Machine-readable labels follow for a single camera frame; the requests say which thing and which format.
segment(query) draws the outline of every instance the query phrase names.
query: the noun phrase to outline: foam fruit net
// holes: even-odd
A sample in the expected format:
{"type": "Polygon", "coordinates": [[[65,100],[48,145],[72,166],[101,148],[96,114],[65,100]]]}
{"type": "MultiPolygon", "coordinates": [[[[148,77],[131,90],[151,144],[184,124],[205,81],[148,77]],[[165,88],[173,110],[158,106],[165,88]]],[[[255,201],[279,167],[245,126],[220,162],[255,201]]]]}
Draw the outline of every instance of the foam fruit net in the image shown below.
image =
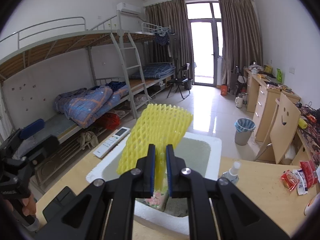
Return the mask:
{"type": "Polygon", "coordinates": [[[137,160],[147,156],[149,144],[154,144],[155,190],[161,190],[166,169],[166,146],[172,144],[173,148],[176,148],[192,118],[193,115],[181,107],[149,104],[131,130],[122,151],[117,173],[122,174],[135,168],[137,160]]]}

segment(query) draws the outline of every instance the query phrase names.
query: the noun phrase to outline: blue plaid bedding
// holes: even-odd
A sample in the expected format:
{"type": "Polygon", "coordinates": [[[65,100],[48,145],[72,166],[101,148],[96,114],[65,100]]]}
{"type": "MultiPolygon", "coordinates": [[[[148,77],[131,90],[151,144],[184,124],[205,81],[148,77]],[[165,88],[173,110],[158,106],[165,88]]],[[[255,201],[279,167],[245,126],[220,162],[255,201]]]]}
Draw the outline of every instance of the blue plaid bedding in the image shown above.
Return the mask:
{"type": "MultiPolygon", "coordinates": [[[[143,75],[145,79],[160,79],[171,73],[173,74],[175,67],[169,63],[163,63],[163,64],[149,64],[143,67],[142,69],[143,69],[143,75]]],[[[130,75],[129,78],[141,79],[140,72],[137,71],[133,75],[130,75]]]]}
{"type": "Polygon", "coordinates": [[[79,89],[58,95],[53,108],[58,113],[64,113],[80,127],[87,128],[97,118],[115,107],[127,93],[127,85],[115,92],[108,86],[100,86],[95,90],[79,89]]]}

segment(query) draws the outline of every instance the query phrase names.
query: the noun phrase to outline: chair backrest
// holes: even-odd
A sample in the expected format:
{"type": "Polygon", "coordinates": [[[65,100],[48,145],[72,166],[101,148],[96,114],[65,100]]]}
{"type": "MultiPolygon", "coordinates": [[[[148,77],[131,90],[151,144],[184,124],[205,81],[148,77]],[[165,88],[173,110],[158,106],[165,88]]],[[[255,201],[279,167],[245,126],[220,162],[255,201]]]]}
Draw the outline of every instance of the chair backrest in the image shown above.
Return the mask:
{"type": "Polygon", "coordinates": [[[179,74],[180,72],[189,70],[189,67],[190,67],[190,64],[189,64],[189,63],[186,63],[184,66],[182,66],[182,67],[179,69],[178,74],[179,74]]]}
{"type": "Polygon", "coordinates": [[[296,133],[299,119],[299,109],[285,94],[281,93],[276,120],[270,132],[276,164],[278,164],[286,154],[296,133]]]}

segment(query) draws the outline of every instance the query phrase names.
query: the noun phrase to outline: human hand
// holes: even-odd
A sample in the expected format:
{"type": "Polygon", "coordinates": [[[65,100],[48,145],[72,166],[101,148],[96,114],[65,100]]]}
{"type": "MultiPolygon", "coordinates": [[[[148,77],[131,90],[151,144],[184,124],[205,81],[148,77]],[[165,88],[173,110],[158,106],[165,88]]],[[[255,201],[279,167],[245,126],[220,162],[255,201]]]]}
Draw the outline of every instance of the human hand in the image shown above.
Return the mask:
{"type": "MultiPolygon", "coordinates": [[[[9,209],[11,210],[11,212],[13,211],[13,206],[10,203],[9,200],[5,200],[5,202],[7,203],[7,206],[9,207],[9,209]]],[[[28,198],[23,198],[21,200],[22,204],[23,204],[23,208],[22,208],[22,212],[25,216],[28,215],[35,215],[36,214],[36,202],[33,198],[33,194],[31,193],[30,197],[28,198]]]]}

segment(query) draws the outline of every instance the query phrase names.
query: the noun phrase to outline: black chair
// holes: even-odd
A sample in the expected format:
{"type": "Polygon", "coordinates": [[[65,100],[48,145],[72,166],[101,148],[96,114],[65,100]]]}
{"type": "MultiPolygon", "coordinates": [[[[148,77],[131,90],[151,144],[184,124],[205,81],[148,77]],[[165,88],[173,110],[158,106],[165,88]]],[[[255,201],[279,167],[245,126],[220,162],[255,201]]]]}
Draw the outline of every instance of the black chair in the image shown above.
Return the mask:
{"type": "Polygon", "coordinates": [[[181,94],[181,97],[182,97],[183,100],[186,99],[186,98],[190,95],[190,90],[188,90],[188,91],[189,91],[189,94],[184,98],[183,95],[182,95],[181,89],[180,89],[180,85],[184,84],[185,82],[188,82],[188,80],[189,80],[188,78],[186,78],[186,71],[189,70],[189,67],[190,67],[190,64],[187,63],[187,64],[185,64],[183,67],[181,67],[181,68],[179,69],[178,74],[179,74],[180,72],[183,72],[183,71],[184,71],[184,75],[183,75],[182,78],[173,78],[173,79],[167,81],[167,83],[171,85],[170,90],[169,90],[169,93],[168,93],[168,95],[167,95],[167,98],[169,97],[170,92],[171,92],[171,90],[172,90],[172,87],[173,87],[175,84],[177,85],[176,92],[177,92],[177,90],[180,91],[180,94],[181,94]]]}

